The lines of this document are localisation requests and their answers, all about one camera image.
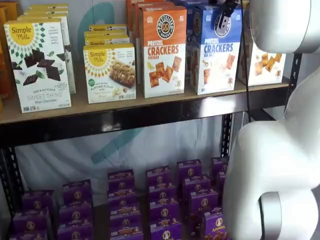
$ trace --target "almond flour bar box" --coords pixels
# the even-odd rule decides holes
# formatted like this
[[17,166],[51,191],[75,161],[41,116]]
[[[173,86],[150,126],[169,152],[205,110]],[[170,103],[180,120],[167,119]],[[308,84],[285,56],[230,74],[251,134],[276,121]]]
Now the almond flour bar box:
[[83,56],[89,104],[136,99],[132,43],[84,46]]
[[61,20],[4,24],[22,113],[71,107]]
[[221,11],[218,5],[193,8],[191,86],[198,95],[231,91],[235,87],[241,8],[237,7],[230,18],[224,19]]
[[183,6],[142,7],[139,26],[144,97],[183,94],[187,10]]

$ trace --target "sea salt pretzel crackers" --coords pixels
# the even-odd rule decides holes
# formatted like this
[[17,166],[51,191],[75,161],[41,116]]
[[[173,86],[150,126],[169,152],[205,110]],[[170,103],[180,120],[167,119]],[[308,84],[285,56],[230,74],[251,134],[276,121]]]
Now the sea salt pretzel crackers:
[[141,7],[139,22],[144,97],[184,93],[186,8]]

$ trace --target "cracker image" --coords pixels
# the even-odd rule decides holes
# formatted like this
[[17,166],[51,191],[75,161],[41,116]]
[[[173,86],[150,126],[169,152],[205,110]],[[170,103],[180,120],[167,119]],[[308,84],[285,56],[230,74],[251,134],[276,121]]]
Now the cracker image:
[[275,61],[278,62],[278,63],[280,63],[281,57],[282,57],[282,53],[277,53],[277,54],[275,55]]
[[179,72],[180,64],[181,64],[181,57],[175,56],[172,64],[173,70]]
[[174,69],[167,65],[165,69],[164,77],[162,79],[165,80],[167,83],[169,83],[173,72],[174,72]]
[[276,62],[276,59],[273,56],[270,57],[270,60],[268,61],[267,65],[265,66],[265,69],[267,69],[271,73],[271,70],[274,67],[275,62]]
[[163,78],[165,76],[165,64],[164,62],[159,62],[155,65],[156,76],[158,78]]
[[226,68],[231,70],[232,65],[234,64],[235,56],[229,54],[228,59],[226,60]]
[[211,69],[210,68],[203,70],[204,84],[208,84],[209,78],[210,78],[210,73],[211,73]]
[[157,72],[156,71],[150,72],[149,73],[149,77],[150,77],[150,86],[151,86],[151,88],[159,86],[159,78],[157,77]]
[[261,61],[256,62],[254,64],[254,67],[255,67],[255,75],[256,76],[259,76],[260,74],[262,74],[262,62]]
[[135,70],[121,61],[112,62],[109,76],[113,81],[127,88],[132,88],[136,85]]

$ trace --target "pretzelized logo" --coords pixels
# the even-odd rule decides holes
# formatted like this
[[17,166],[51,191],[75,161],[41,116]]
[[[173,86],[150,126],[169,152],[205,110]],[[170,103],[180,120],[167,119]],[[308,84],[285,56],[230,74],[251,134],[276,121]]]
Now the pretzelized logo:
[[169,14],[162,15],[156,25],[160,38],[169,39],[175,30],[175,22]]

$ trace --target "cardboard box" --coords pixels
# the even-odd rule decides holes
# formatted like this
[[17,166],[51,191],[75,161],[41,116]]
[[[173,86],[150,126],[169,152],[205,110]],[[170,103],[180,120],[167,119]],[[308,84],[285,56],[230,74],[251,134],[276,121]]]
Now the cardboard box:
[[71,107],[61,20],[9,21],[4,29],[22,113]]
[[72,202],[79,202],[79,201],[92,202],[92,191],[91,191],[90,179],[63,185],[62,195],[63,195],[64,204],[66,205]]
[[178,218],[150,222],[150,240],[181,240],[182,224]]
[[135,175],[132,169],[120,170],[108,173],[109,191],[113,192],[119,189],[134,189]]
[[184,93],[187,10],[142,7],[139,22],[144,97]]
[[157,184],[172,182],[170,167],[166,165],[147,170],[146,181],[148,186],[155,186]]
[[128,44],[130,39],[127,34],[102,35],[85,38],[86,46],[103,46],[106,44]]
[[126,226],[110,227],[110,240],[143,240],[144,233],[141,223],[134,223]]
[[182,184],[186,178],[202,176],[202,163],[199,159],[179,161],[176,163],[176,169],[179,184]]
[[132,43],[85,46],[83,56],[89,104],[136,99]]
[[179,203],[171,198],[162,198],[160,200],[152,200],[149,203],[150,220],[178,218],[179,217]]
[[214,189],[193,191],[189,197],[189,214],[210,210],[218,206],[218,192]]
[[93,218],[92,202],[78,201],[62,205],[59,210],[60,223]]
[[68,27],[68,14],[67,13],[38,13],[31,12],[28,15],[21,15],[18,17],[19,20],[34,20],[34,19],[49,19],[49,18],[59,18],[61,19],[61,29],[63,36],[63,45],[65,49],[66,56],[66,70],[68,76],[69,89],[71,94],[76,93],[76,84],[75,84],[75,74],[74,74],[74,61],[71,53],[71,43],[69,37],[69,27]]
[[224,17],[219,5],[193,9],[191,86],[198,95],[231,91],[235,87],[242,31],[241,8]]
[[110,208],[110,227],[131,225],[139,222],[141,222],[141,213],[138,203]]

